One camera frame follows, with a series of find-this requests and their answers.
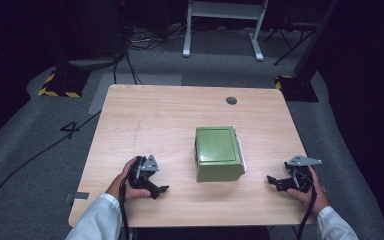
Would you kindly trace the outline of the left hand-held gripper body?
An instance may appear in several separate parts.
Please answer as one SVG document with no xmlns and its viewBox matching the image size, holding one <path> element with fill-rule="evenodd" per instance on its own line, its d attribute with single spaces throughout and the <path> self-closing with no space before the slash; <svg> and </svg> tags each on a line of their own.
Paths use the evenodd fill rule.
<svg viewBox="0 0 384 240">
<path fill-rule="evenodd" d="M 159 171 L 159 166 L 153 155 L 137 156 L 132 169 L 128 174 L 128 180 L 134 189 L 147 189 L 158 191 L 159 187 L 153 184 L 149 178 Z"/>
</svg>

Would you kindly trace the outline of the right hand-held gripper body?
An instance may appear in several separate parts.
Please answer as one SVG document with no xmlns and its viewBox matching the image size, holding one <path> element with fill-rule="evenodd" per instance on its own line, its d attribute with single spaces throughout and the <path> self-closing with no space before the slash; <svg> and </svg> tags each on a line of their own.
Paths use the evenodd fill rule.
<svg viewBox="0 0 384 240">
<path fill-rule="evenodd" d="M 291 178 L 288 180 L 287 189 L 292 188 L 307 193 L 313 183 L 313 177 L 309 170 L 310 166 L 319 165 L 320 159 L 296 155 L 285 162 L 285 168 Z"/>
</svg>

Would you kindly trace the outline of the green box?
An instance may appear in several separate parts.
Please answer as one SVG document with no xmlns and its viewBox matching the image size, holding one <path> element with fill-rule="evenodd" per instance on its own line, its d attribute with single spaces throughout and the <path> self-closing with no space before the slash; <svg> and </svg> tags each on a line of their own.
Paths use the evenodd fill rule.
<svg viewBox="0 0 384 240">
<path fill-rule="evenodd" d="M 237 181 L 246 172 L 240 141 L 232 126 L 197 127 L 195 164 L 198 182 Z"/>
</svg>

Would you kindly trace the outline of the person's left hand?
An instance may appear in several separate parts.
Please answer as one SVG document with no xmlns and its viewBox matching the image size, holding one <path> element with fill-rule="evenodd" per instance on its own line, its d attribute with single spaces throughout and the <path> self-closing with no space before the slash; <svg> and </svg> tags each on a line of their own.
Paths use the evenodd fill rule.
<svg viewBox="0 0 384 240">
<path fill-rule="evenodd" d="M 130 170 L 131 165 L 135 162 L 135 160 L 136 158 L 133 157 L 131 160 L 129 160 L 125 164 L 125 166 L 123 167 L 123 170 L 114 178 L 114 180 L 111 182 L 111 184 L 107 188 L 106 190 L 107 194 L 110 194 L 115 198 L 119 197 L 120 185 L 128 175 L 128 171 Z M 147 189 L 134 189 L 130 186 L 130 183 L 128 180 L 125 181 L 124 196 L 126 199 L 148 198 L 150 195 L 151 193 Z"/>
</svg>

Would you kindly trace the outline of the person's right hand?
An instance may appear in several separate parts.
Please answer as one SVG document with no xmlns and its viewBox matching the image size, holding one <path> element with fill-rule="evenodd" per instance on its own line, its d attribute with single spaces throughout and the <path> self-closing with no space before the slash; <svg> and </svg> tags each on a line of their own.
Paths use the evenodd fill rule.
<svg viewBox="0 0 384 240">
<path fill-rule="evenodd" d="M 312 174 L 313 178 L 313 186 L 315 190 L 310 189 L 307 193 L 303 193 L 296 189 L 288 189 L 287 194 L 299 202 L 301 202 L 305 207 L 310 208 L 310 203 L 312 199 L 312 193 L 316 193 L 316 199 L 314 200 L 314 204 L 312 205 L 312 214 L 314 216 L 318 216 L 318 214 L 326 207 L 329 206 L 328 198 L 326 197 L 320 180 L 317 176 L 317 173 L 315 172 L 314 168 L 312 166 L 308 167 L 309 171 Z"/>
</svg>

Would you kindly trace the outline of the black yellow striped stand base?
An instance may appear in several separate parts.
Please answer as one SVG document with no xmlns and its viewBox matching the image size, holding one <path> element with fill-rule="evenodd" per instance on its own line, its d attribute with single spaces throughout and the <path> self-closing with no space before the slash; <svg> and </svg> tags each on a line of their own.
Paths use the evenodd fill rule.
<svg viewBox="0 0 384 240">
<path fill-rule="evenodd" d="M 39 96 L 80 98 L 91 72 L 62 72 L 54 69 L 38 92 Z"/>
<path fill-rule="evenodd" d="M 319 99 L 310 82 L 297 76 L 279 75 L 274 78 L 275 88 L 286 101 L 318 102 Z"/>
</svg>

